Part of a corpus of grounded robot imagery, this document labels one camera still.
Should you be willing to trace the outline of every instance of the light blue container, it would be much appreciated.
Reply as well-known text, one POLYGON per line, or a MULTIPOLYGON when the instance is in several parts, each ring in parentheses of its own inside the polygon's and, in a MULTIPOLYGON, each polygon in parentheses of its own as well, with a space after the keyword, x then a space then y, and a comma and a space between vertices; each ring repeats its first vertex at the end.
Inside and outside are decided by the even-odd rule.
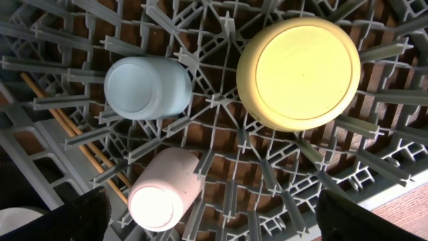
POLYGON ((186 70, 173 60, 129 57, 108 70, 104 93, 108 104, 124 118, 167 118, 184 111, 192 84, 186 70))

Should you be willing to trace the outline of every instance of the gray plastic bar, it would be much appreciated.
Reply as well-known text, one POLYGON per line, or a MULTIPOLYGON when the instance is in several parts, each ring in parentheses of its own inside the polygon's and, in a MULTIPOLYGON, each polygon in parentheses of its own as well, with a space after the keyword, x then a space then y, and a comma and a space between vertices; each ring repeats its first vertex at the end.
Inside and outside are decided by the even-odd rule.
POLYGON ((225 218, 235 218, 238 186, 232 180, 226 183, 223 215, 225 218))
POLYGON ((372 62, 403 54, 404 51, 413 48, 413 45, 408 44, 409 37, 404 37, 390 44, 383 44, 360 51, 360 61, 362 63, 372 62))
POLYGON ((306 223, 299 211, 299 208, 294 201, 294 198, 288 191, 283 191, 281 193, 282 201, 287 209, 288 214, 290 215, 290 219, 292 221, 293 227, 296 232, 302 236, 304 233, 308 233, 308 228, 306 227, 306 223))
POLYGON ((265 181, 267 190, 272 192, 272 196, 275 195, 278 187, 278 181, 275 178, 274 171, 272 166, 269 164, 269 161, 262 159, 260 161, 260 169, 263 174, 263 180, 265 181))
POLYGON ((5 70, 28 71, 46 74, 64 74, 67 72, 61 63, 44 62, 39 60, 18 59, 15 57, 3 56, 2 67, 5 70))
POLYGON ((146 1, 146 5, 144 5, 146 8, 146 14, 151 17, 155 22, 157 22, 161 27, 163 27, 165 31, 170 34, 174 34, 177 28, 175 27, 173 21, 156 6, 156 2, 157 1, 154 0, 146 1))
POLYGON ((214 156, 215 154, 212 150, 204 152, 193 173, 199 177, 206 177, 208 175, 208 170, 213 163, 214 156))
POLYGON ((199 16, 200 12, 203 11, 203 6, 199 6, 198 8, 196 8, 196 6, 197 2, 193 2, 177 14, 177 16, 174 18, 174 23, 177 24, 178 20, 181 20, 181 22, 177 24, 178 28, 187 27, 193 20, 195 20, 195 18, 199 16))
MULTIPOLYGON (((388 2, 391 4, 391 7, 394 9, 394 12, 399 16, 400 22, 404 22, 404 21, 410 21, 414 18, 416 18, 416 16, 418 16, 418 14, 415 14, 412 10, 412 7, 410 5, 410 3, 413 4, 417 4, 414 1, 406 1, 406 0, 388 0, 388 2)), ((421 15, 426 15, 426 11, 423 12, 420 11, 421 15)), ((418 50, 421 53, 427 53, 428 51, 428 34, 425 33, 424 31, 419 31, 417 33, 410 33, 409 34, 412 38, 412 41, 415 43, 415 45, 417 46, 418 50)))
POLYGON ((123 117, 118 115, 114 110, 105 110, 100 112, 100 116, 98 116, 98 122, 99 124, 106 124, 112 121, 119 121, 122 120, 123 117))
POLYGON ((189 116, 184 116, 174 121, 173 123, 169 124, 167 127, 163 129, 163 131, 167 133, 167 137, 170 137, 175 133, 183 130, 187 126, 189 126, 190 123, 191 123, 191 120, 189 116))
POLYGON ((248 231, 250 241, 262 241, 260 218, 255 211, 248 211, 248 231))
POLYGON ((156 127, 153 125, 151 120, 138 120, 137 123, 148 137, 153 137, 156 135, 156 127))
POLYGON ((379 90, 374 96, 383 103, 428 106, 426 90, 379 90))
POLYGON ((107 227, 106 233, 104 233, 104 237, 109 237, 108 241, 121 241, 117 233, 113 230, 111 226, 107 227))
POLYGON ((355 9, 363 5, 365 2, 367 2, 367 0, 345 1, 336 11, 334 11, 327 17, 327 20, 336 23, 337 21, 344 19, 346 16, 348 16, 355 9))
POLYGON ((227 231, 225 228, 219 227, 215 231, 215 241, 227 241, 227 231))
POLYGON ((226 12, 225 17, 220 17, 219 21, 221 24, 222 32, 226 35, 226 37, 232 37, 233 39, 235 39, 235 20, 230 17, 229 12, 226 12))
POLYGON ((428 131, 412 127, 403 127, 400 130, 395 130, 395 133, 408 141, 428 146, 428 131))
POLYGON ((141 145, 137 149, 131 151, 129 155, 126 157, 126 159, 128 160, 128 165, 140 159, 142 156, 146 155, 147 153, 151 152, 153 149, 157 148, 161 143, 162 142, 159 138, 155 138, 141 145))
POLYGON ((27 28, 20 27, 15 24, 0 21, 0 34, 25 39, 30 42, 38 42, 39 40, 34 36, 34 33, 27 28))
MULTIPOLYGON (((328 144, 328 148, 330 150, 336 150, 336 147, 337 147, 337 137, 331 137, 330 138, 330 142, 328 144)), ((324 160, 327 163, 329 163, 332 160, 333 156, 334 156, 334 152, 333 151, 327 151, 324 160)))
POLYGON ((182 47, 180 47, 180 51, 178 53, 174 53, 174 55, 178 57, 180 63, 192 69, 196 69, 199 65, 199 61, 196 59, 196 57, 182 47))
POLYGON ((396 159, 393 159, 392 157, 387 157, 387 161, 391 165, 394 165, 395 167, 400 167, 400 163, 396 159))
POLYGON ((279 0, 264 0, 261 5, 262 13, 273 13, 278 6, 279 0))
POLYGON ((249 132, 244 129, 238 129, 237 132, 238 147, 242 148, 242 153, 246 149, 251 149, 251 141, 249 140, 249 132))
POLYGON ((85 145, 91 143, 92 141, 99 140, 108 136, 111 133, 110 127, 102 127, 94 131, 88 131, 81 135, 76 135, 75 137, 66 139, 64 148, 66 151, 76 148, 80 145, 85 145))
POLYGON ((67 108, 84 106, 88 104, 90 98, 85 95, 75 96, 55 96, 45 98, 34 98, 34 110, 47 110, 50 108, 67 108))
POLYGON ((112 179, 117 173, 125 170, 128 167, 127 161, 119 161, 119 163, 115 164, 113 167, 105 170, 103 173, 97 175, 90 183, 92 183, 93 187, 98 187, 102 185, 105 181, 112 179))
POLYGON ((12 95, 9 88, 3 83, 3 81, 1 79, 0 79, 0 93, 3 94, 3 96, 6 98, 6 100, 10 104, 17 102, 16 98, 12 95))
POLYGON ((364 149, 360 149, 358 151, 357 157, 358 160, 360 160, 365 165, 368 165, 370 168, 373 168, 373 170, 382 174, 384 177, 402 185, 403 187, 405 187, 410 181, 410 174, 399 169, 398 167, 395 167, 394 165, 391 165, 388 163, 388 161, 385 161, 364 149))
POLYGON ((89 39, 76 36, 72 33, 58 31, 56 29, 39 25, 35 26, 34 33, 37 39, 57 43, 59 45, 65 45, 85 51, 92 51, 94 49, 94 46, 89 39))
POLYGON ((169 238, 172 238, 174 241, 179 241, 180 235, 174 228, 171 228, 167 231, 159 232, 153 237, 152 241, 169 241, 169 238))
POLYGON ((183 240, 187 240, 187 241, 196 240, 196 235, 198 233, 199 225, 201 225, 201 220, 202 220, 204 210, 205 210, 205 203, 202 202, 202 200, 199 200, 195 204, 193 204, 192 212, 190 214, 185 231, 183 233, 183 237, 182 237, 183 240))
POLYGON ((230 102, 232 102, 231 99, 225 98, 224 96, 219 96, 218 94, 211 95, 211 98, 207 98, 205 101, 210 103, 209 108, 216 107, 219 104, 227 106, 230 102))
POLYGON ((130 215, 128 209, 125 210, 117 222, 120 224, 121 228, 129 225, 132 222, 132 216, 130 215))
POLYGON ((48 13, 52 13, 54 15, 57 15, 63 18, 67 18, 70 16, 70 13, 66 10, 64 6, 61 6, 60 4, 54 1, 48 1, 48 0, 22 0, 22 1, 24 3, 28 3, 30 5, 43 9, 48 13))
POLYGON ((149 238, 151 238, 148 234, 148 231, 144 230, 143 228, 141 228, 138 225, 135 225, 135 227, 132 229, 132 231, 129 233, 129 235, 122 241, 139 241, 142 239, 142 237, 145 237, 146 240, 149 240, 149 238))
POLYGON ((302 151, 302 153, 309 158, 309 160, 317 167, 317 169, 321 169, 321 166, 323 166, 324 157, 319 153, 307 140, 305 139, 299 139, 296 142, 299 149, 302 151))
POLYGON ((274 164, 284 160, 284 158, 295 153, 297 151, 297 149, 298 149, 297 145, 294 145, 291 143, 286 143, 284 146, 281 146, 279 149, 276 149, 274 151, 270 151, 269 163, 271 165, 274 165, 274 164))
POLYGON ((128 44, 125 41, 122 41, 120 39, 117 39, 115 37, 111 37, 109 35, 106 35, 106 38, 104 41, 100 41, 104 44, 104 49, 121 54, 123 56, 144 56, 145 52, 142 48, 128 44))
POLYGON ((406 21, 395 28, 395 33, 398 36, 413 33, 414 31, 424 31, 423 29, 428 27, 428 15, 414 18, 410 21, 406 21))
POLYGON ((122 24, 122 20, 116 12, 95 0, 72 0, 72 3, 116 27, 120 27, 122 24))
POLYGON ((357 118, 340 114, 334 120, 338 127, 360 134, 370 139, 376 139, 379 134, 379 126, 357 118))
POLYGON ((66 74, 62 74, 62 80, 68 82, 81 82, 91 84, 103 84, 106 73, 103 71, 94 70, 79 70, 69 68, 66 74))
POLYGON ((334 191, 335 193, 337 193, 338 195, 341 195, 342 197, 350 199, 348 197, 348 194, 346 194, 345 191, 343 191, 343 189, 339 187, 339 185, 337 185, 337 183, 333 180, 333 178, 329 174, 327 174, 327 172, 318 171, 317 173, 315 173, 315 175, 318 177, 318 179, 320 180, 320 182, 324 187, 334 191))

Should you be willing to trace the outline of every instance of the wooden chopstick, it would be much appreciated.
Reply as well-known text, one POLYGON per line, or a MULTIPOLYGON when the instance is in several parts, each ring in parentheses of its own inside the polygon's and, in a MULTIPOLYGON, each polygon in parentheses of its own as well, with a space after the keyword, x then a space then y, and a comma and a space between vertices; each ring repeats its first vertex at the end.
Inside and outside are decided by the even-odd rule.
MULTIPOLYGON (((29 77, 27 73, 21 73, 21 77, 23 78, 24 82, 33 90, 33 92, 37 95, 37 97, 44 98, 46 97, 46 94, 39 89, 38 86, 35 85, 34 81, 29 77)), ((49 109, 53 117, 59 122, 61 127, 67 132, 67 134, 70 137, 75 137, 76 135, 81 135, 83 132, 68 118, 68 116, 60 109, 49 109)), ((112 167, 114 164, 97 148, 93 143, 88 144, 89 148, 101 158, 101 160, 108 166, 112 167)), ((96 158, 89 152, 89 150, 84 146, 80 145, 79 149, 85 154, 85 156, 88 158, 89 162, 95 167, 95 169, 99 173, 104 172, 104 168, 102 168, 101 164, 98 163, 96 158)), ((123 173, 119 173, 118 177, 120 180, 122 180, 125 185, 128 187, 131 187, 132 184, 129 182, 129 180, 123 175, 123 173)), ((107 181, 108 185, 112 187, 112 189, 119 195, 120 199, 127 204, 128 199, 126 196, 121 192, 119 187, 111 180, 109 179, 107 181)))

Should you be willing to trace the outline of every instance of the plastic container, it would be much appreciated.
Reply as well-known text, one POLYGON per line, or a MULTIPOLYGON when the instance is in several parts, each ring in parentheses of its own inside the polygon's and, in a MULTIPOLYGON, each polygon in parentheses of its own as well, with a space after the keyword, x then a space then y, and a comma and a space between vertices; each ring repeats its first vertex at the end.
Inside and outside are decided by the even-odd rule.
POLYGON ((124 118, 167 118, 189 104, 192 84, 185 69, 173 60, 129 57, 108 70, 104 93, 108 104, 124 118))
POLYGON ((279 131, 303 131, 336 118, 360 80, 358 51, 338 26, 315 17, 259 32, 237 67, 237 90, 249 114, 279 131))
POLYGON ((150 162, 132 186, 128 210, 141 227, 162 232, 175 226, 201 191, 193 174, 199 160, 190 151, 169 148, 150 162))

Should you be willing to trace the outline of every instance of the black object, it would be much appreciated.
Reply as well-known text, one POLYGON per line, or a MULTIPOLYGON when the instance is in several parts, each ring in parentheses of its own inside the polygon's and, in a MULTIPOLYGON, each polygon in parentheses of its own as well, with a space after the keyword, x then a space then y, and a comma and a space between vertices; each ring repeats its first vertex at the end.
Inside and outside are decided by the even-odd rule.
POLYGON ((330 190, 322 190, 316 220, 323 241, 424 240, 330 190))
POLYGON ((0 236, 0 241, 102 241, 110 220, 106 190, 97 187, 74 202, 0 236))

